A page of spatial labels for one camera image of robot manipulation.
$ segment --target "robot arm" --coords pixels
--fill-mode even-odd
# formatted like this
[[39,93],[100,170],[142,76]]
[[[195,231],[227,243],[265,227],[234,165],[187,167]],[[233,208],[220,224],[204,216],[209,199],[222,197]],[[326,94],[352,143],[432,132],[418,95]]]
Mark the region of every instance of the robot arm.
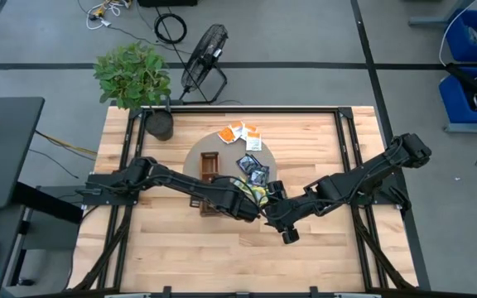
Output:
[[100,185],[116,195],[128,196],[154,186],[200,197],[219,212],[237,220],[252,222],[260,214],[267,218],[267,225],[282,234],[286,244],[294,243],[299,234],[294,228],[297,220],[311,214],[323,216],[342,204],[349,204],[357,195],[370,195],[382,180],[401,167],[418,168],[429,161],[431,151],[415,134],[395,137],[386,151],[362,166],[347,173],[326,175],[304,188],[305,194],[287,198],[282,182],[271,183],[268,202],[259,206],[229,179],[216,177],[205,183],[183,175],[159,164],[151,157],[135,158],[130,166],[120,172],[111,185]]

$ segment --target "wooden tabletop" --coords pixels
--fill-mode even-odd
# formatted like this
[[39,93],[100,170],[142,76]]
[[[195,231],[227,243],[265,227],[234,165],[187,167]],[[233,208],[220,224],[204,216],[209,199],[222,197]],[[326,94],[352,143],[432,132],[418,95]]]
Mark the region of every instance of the wooden tabletop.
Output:
[[[372,107],[353,107],[353,112],[367,161],[383,152],[377,118]],[[96,173],[118,169],[127,118],[128,112],[109,108]],[[160,142],[146,135],[142,155],[181,172],[198,140],[235,120],[258,125],[289,196],[302,194],[303,186],[324,175],[343,171],[334,116],[328,113],[175,114],[174,137]],[[350,160],[354,166],[352,153]],[[70,286],[82,280],[102,252],[110,209],[99,207],[82,223]],[[373,210],[383,251],[407,281],[417,284],[400,213],[392,205],[376,205]],[[364,290],[348,206],[297,222],[301,239],[292,245],[283,244],[279,233],[265,222],[201,218],[198,209],[189,207],[188,195],[164,187],[141,193],[132,213],[121,290],[161,292],[163,286],[172,286],[174,292],[306,292],[310,286],[326,292]],[[368,255],[377,286],[369,250]],[[109,285],[114,261],[112,257]]]

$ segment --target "fan stand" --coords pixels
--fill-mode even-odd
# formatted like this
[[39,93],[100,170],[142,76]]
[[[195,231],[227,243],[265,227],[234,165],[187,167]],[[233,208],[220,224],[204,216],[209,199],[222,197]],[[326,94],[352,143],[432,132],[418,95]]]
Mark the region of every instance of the fan stand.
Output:
[[219,74],[222,76],[222,79],[224,79],[224,82],[222,82],[222,85],[220,85],[219,90],[216,92],[216,94],[214,95],[214,97],[211,100],[208,100],[208,101],[201,100],[201,101],[194,101],[194,102],[183,101],[182,100],[183,97],[190,92],[189,87],[187,87],[183,90],[183,93],[181,94],[179,99],[171,101],[171,105],[187,105],[187,104],[203,104],[203,103],[212,104],[212,103],[214,103],[216,101],[216,99],[220,96],[220,93],[222,93],[222,90],[224,89],[225,85],[228,84],[228,77],[225,76],[224,72],[220,69],[218,63],[214,63],[213,68],[215,68],[219,72]]

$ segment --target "blue storage bin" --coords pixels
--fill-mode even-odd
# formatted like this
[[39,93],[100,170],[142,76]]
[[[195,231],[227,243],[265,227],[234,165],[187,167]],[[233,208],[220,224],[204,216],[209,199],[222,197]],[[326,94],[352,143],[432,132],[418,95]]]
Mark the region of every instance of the blue storage bin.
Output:
[[477,62],[477,45],[467,27],[477,28],[477,11],[466,11],[450,26],[446,39],[452,56],[458,61]]
[[[477,78],[477,67],[462,67],[461,69]],[[470,109],[458,79],[449,75],[439,84],[439,91],[451,123],[477,123],[477,112]]]

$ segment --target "small wooden tray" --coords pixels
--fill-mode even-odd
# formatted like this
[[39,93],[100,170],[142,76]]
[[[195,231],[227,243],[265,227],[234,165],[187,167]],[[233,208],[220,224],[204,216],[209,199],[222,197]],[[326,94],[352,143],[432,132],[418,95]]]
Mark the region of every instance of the small wooden tray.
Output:
[[[200,178],[204,182],[211,182],[215,176],[219,174],[219,153],[218,152],[202,152],[200,153]],[[199,201],[200,216],[220,216],[213,207],[198,198],[191,198],[191,205],[193,200]]]

